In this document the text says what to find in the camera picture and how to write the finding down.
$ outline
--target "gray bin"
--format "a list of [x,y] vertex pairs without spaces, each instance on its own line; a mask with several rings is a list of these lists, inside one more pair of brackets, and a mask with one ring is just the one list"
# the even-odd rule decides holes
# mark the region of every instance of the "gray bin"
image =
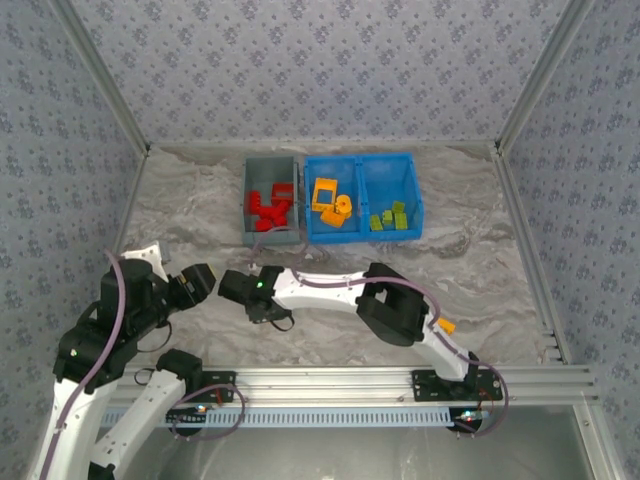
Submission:
[[291,157],[251,157],[244,161],[243,191],[240,204],[244,225],[242,243],[252,247],[262,232],[255,231],[256,220],[260,217],[249,214],[249,192],[260,192],[263,205],[271,205],[271,188],[274,183],[293,183],[293,206],[287,212],[287,225],[293,230],[272,232],[261,245],[295,245],[300,243],[300,221],[298,198],[298,162]]

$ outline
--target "wall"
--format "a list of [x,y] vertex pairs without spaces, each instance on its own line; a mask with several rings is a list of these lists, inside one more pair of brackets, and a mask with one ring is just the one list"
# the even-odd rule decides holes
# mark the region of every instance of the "wall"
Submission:
[[61,334],[96,295],[137,155],[46,2],[0,8],[0,478],[21,478]]
[[566,0],[73,0],[151,142],[491,139]]
[[640,478],[640,5],[598,0],[510,163],[577,363]]

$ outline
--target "green block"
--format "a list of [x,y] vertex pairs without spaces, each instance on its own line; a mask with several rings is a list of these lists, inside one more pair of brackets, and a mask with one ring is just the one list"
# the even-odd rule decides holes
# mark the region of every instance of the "green block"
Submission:
[[382,223],[380,222],[380,217],[377,215],[371,215],[369,217],[369,226],[371,230],[374,232],[379,232],[382,230]]
[[393,206],[391,207],[391,211],[393,213],[403,213],[404,212],[404,203],[402,203],[402,202],[393,202]]
[[396,220],[396,230],[406,230],[408,228],[406,213],[396,213],[395,220]]
[[382,212],[382,223],[385,225],[391,225],[393,223],[393,212],[391,210]]

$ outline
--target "marble surface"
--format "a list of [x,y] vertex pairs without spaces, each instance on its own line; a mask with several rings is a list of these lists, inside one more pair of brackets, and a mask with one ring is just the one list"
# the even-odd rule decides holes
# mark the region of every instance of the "marble surface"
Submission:
[[[443,315],[457,325],[453,338],[481,359],[536,364],[543,357],[540,324],[527,285],[513,229],[486,147],[394,148],[414,154],[427,218],[420,240],[399,244],[311,248],[300,270],[341,273],[385,262],[431,289]],[[168,273],[209,262],[219,277],[227,268],[248,272],[250,252],[241,244],[238,212],[242,160],[248,154],[282,151],[321,154],[382,148],[300,147],[153,148],[141,180],[126,247],[167,243]],[[258,264],[292,261],[300,247],[265,249]],[[242,307],[217,295],[172,317],[169,346],[203,358],[207,365],[402,365],[423,363],[411,348],[378,340],[356,316],[322,310],[296,313],[296,327],[281,333],[253,325]],[[140,348],[159,345],[155,331]],[[140,354],[137,364],[161,352]]]

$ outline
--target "table surface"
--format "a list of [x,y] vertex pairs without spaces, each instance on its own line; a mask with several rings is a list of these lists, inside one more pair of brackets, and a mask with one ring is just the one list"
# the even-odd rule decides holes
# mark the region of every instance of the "table surface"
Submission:
[[[343,273],[384,262],[429,288],[443,316],[456,324],[454,340],[481,359],[536,364],[543,358],[541,324],[503,194],[487,147],[441,146],[251,148],[153,148],[147,160],[126,236],[126,248],[164,241],[168,273],[209,262],[221,278],[228,268],[248,272],[250,250],[241,243],[242,160],[256,154],[338,154],[411,151],[426,210],[420,240],[405,243],[310,248],[300,270]],[[265,249],[258,264],[289,265],[298,247]],[[206,365],[404,365],[422,363],[411,348],[378,340],[356,316],[322,310],[296,312],[288,333],[251,324],[243,308],[216,294],[172,317],[166,348],[201,356]],[[152,332],[141,349],[160,345]],[[155,363],[164,351],[139,354],[134,363]]]

